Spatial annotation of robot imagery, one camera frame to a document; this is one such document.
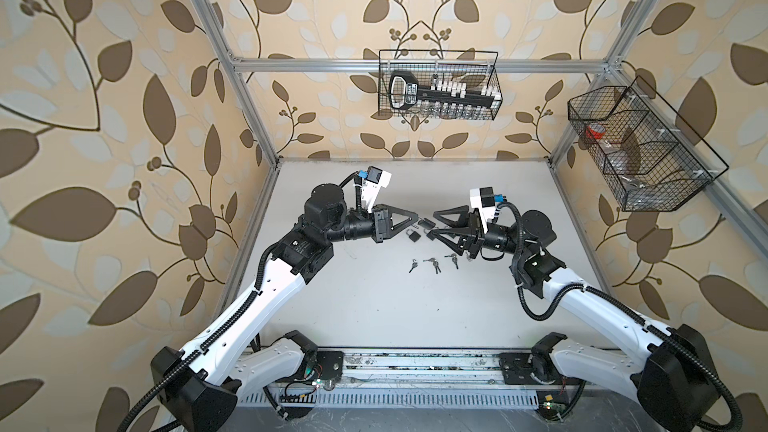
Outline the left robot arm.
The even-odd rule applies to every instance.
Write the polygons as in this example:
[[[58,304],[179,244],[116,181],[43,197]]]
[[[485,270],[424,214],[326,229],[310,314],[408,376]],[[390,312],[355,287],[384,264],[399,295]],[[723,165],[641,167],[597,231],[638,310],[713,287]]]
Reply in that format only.
[[[287,334],[253,354],[244,352],[332,259],[335,243],[381,243],[419,219],[415,212],[377,203],[380,190],[391,181],[389,172],[371,166],[347,179],[355,186],[354,207],[346,204],[343,183],[316,186],[291,230],[258,259],[254,282],[181,349],[164,347],[155,355],[154,385],[127,412],[119,430],[129,430],[143,409],[158,400],[174,418],[165,430],[217,431],[242,396],[308,365],[312,343],[300,333]]]

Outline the black padlock with keys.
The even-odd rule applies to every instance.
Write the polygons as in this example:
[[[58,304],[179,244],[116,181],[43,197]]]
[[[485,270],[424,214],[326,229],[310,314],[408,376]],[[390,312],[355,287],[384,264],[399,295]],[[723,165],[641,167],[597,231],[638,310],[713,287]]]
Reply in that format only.
[[[420,227],[421,227],[421,228],[422,228],[422,229],[423,229],[425,232],[430,232],[430,231],[432,231],[432,230],[433,230],[433,229],[436,227],[436,224],[435,224],[433,221],[429,220],[428,218],[422,218],[422,219],[420,219],[420,220],[418,221],[418,225],[419,225],[419,226],[420,226]]]

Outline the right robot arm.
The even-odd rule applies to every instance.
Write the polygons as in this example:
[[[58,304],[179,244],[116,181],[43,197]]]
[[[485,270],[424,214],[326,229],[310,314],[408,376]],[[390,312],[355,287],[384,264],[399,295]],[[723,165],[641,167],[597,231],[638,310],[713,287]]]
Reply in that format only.
[[[519,212],[496,195],[480,206],[435,212],[434,239],[458,255],[495,250],[512,258],[510,270],[524,313],[544,322],[565,309],[613,345],[604,350],[550,333],[531,349],[541,382],[569,377],[634,400],[667,431],[739,431],[744,415],[716,370],[703,335],[647,317],[590,285],[547,249],[556,238],[541,211]]]

